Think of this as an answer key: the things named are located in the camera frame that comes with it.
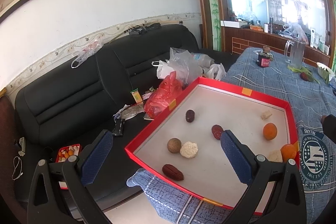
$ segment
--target floor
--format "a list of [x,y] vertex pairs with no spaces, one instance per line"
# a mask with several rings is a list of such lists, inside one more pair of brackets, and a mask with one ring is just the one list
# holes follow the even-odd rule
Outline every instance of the floor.
[[169,224],[160,218],[144,193],[105,213],[113,224]]

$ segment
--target blue tablecloth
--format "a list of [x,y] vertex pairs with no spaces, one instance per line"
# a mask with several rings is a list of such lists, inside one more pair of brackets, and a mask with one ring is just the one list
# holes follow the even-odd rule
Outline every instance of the blue tablecloth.
[[[230,68],[223,81],[278,97],[290,103],[296,122],[300,145],[300,173],[307,206],[307,223],[321,214],[336,189],[334,156],[336,145],[323,134],[321,117],[336,116],[336,96],[313,71],[318,83],[304,82],[298,73],[287,68],[285,57],[272,52],[274,61],[260,68],[255,61],[257,48],[248,48]],[[175,189],[150,172],[139,169],[127,181],[140,185],[158,215],[172,223],[219,224],[230,213]]]

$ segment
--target red label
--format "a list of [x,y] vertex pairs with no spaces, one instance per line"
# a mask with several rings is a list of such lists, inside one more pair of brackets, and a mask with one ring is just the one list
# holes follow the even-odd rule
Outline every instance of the red label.
[[262,58],[261,59],[261,67],[263,67],[263,68],[269,67],[269,59]]

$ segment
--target american flag emblem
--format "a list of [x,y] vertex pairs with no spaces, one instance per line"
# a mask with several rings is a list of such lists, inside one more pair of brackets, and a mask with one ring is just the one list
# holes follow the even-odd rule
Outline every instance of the american flag emblem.
[[305,145],[302,154],[304,163],[310,172],[316,174],[322,170],[324,166],[324,153],[317,142],[308,142]]

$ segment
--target circular emblem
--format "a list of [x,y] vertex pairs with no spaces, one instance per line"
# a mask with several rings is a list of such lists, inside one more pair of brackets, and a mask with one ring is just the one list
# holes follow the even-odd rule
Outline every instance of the circular emblem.
[[329,167],[329,154],[323,141],[314,135],[302,139],[300,165],[304,175],[312,181],[323,178]]

